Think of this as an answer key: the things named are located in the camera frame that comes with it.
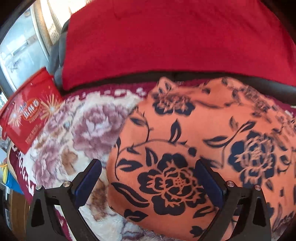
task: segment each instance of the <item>sparkle graphic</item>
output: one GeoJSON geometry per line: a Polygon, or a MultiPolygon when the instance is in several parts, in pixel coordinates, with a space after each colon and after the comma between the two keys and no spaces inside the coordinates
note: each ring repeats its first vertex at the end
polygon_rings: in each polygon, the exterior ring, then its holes
{"type": "Polygon", "coordinates": [[[41,101],[41,108],[42,108],[42,116],[40,117],[41,120],[47,119],[55,113],[59,107],[61,106],[61,102],[54,97],[54,94],[47,96],[47,101],[44,103],[41,101]]]}
{"type": "Polygon", "coordinates": [[[18,108],[16,105],[14,105],[13,110],[9,116],[8,125],[14,126],[14,127],[20,127],[21,124],[21,117],[22,112],[20,108],[18,108]]]}

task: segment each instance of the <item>orange pillow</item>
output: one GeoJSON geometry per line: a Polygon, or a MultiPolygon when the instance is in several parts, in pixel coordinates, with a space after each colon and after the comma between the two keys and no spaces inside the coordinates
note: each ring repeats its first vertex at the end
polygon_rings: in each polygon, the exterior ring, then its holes
{"type": "Polygon", "coordinates": [[[161,78],[110,154],[108,203],[145,229],[197,240],[216,213],[193,173],[203,158],[224,180],[262,186],[277,238],[296,211],[295,151],[295,120],[252,87],[232,78],[178,87],[161,78]]]}

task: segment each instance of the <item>metal screw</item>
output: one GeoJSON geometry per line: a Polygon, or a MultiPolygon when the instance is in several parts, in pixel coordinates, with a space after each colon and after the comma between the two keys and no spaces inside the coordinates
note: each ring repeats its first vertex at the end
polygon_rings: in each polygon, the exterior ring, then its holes
{"type": "Polygon", "coordinates": [[[229,186],[230,188],[234,187],[234,182],[233,181],[227,181],[227,186],[229,186]]]}
{"type": "Polygon", "coordinates": [[[37,191],[40,191],[40,190],[41,190],[41,188],[42,188],[42,186],[41,186],[41,185],[37,185],[37,186],[35,187],[35,189],[36,189],[37,191]]]}
{"type": "Polygon", "coordinates": [[[69,182],[69,181],[65,181],[63,183],[63,187],[65,187],[65,188],[69,187],[70,185],[71,185],[71,182],[69,182]]]}
{"type": "Polygon", "coordinates": [[[260,187],[259,185],[255,185],[255,189],[256,189],[257,191],[260,191],[260,190],[261,190],[261,187],[260,187]]]}

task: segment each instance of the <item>black clamp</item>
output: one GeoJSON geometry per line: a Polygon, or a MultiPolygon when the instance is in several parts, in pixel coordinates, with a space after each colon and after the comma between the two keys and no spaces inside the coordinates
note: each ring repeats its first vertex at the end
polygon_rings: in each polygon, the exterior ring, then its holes
{"type": "MultiPolygon", "coordinates": [[[[36,187],[27,221],[26,241],[67,241],[54,205],[60,205],[77,241],[99,241],[79,212],[85,205],[102,172],[101,162],[93,159],[88,167],[70,182],[58,188],[36,187]]],[[[226,232],[235,209],[242,206],[230,241],[270,241],[271,228],[266,201],[259,185],[237,187],[214,172],[205,160],[196,162],[194,174],[204,187],[211,202],[219,208],[200,241],[220,241],[226,232]]]]}

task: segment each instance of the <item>red cushion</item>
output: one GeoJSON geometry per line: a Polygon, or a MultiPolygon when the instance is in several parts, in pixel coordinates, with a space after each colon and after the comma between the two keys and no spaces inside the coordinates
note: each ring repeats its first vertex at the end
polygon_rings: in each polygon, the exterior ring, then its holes
{"type": "Polygon", "coordinates": [[[95,0],[71,17],[63,87],[152,70],[296,86],[295,57],[288,32],[259,0],[95,0]]]}

